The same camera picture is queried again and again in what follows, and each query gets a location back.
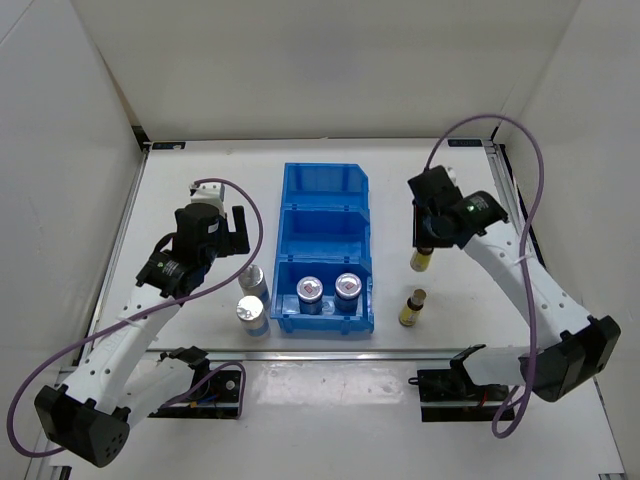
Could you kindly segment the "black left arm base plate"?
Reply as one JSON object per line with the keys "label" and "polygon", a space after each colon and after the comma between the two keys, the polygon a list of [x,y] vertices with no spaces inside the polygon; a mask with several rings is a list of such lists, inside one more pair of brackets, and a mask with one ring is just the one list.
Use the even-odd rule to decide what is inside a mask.
{"label": "black left arm base plate", "polygon": [[236,420],[242,414],[246,370],[231,362],[214,369],[215,374],[187,400],[151,413],[149,418]]}

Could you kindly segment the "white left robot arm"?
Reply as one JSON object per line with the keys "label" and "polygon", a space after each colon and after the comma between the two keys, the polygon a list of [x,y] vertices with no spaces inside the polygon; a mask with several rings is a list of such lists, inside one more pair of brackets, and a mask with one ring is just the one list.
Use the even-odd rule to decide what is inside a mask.
{"label": "white left robot arm", "polygon": [[144,378],[131,375],[160,330],[204,281],[218,258],[249,253],[244,209],[230,215],[207,203],[175,212],[176,229],[158,242],[122,307],[122,326],[107,334],[58,387],[43,387],[34,406],[46,437],[96,467],[119,455],[148,415],[210,386],[204,351],[165,352]]}

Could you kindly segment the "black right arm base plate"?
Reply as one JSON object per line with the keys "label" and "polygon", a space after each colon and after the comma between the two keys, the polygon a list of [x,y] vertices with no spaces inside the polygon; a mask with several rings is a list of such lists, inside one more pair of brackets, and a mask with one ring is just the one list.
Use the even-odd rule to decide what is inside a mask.
{"label": "black right arm base plate", "polygon": [[473,385],[452,369],[418,370],[408,384],[418,389],[423,423],[491,422],[509,393],[503,385]]}

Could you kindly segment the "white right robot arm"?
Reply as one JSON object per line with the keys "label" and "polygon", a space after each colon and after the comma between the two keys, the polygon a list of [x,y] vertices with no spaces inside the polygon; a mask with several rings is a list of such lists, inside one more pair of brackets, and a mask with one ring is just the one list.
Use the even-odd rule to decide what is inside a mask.
{"label": "white right robot arm", "polygon": [[523,385],[533,362],[533,393],[556,402],[604,369],[620,337],[619,325],[609,316],[592,316],[536,258],[520,252],[518,232],[494,197],[485,191],[462,195],[442,166],[423,171],[408,185],[414,247],[460,248],[536,329],[527,347],[480,345],[457,355],[449,375],[455,396],[470,400],[487,385]]}

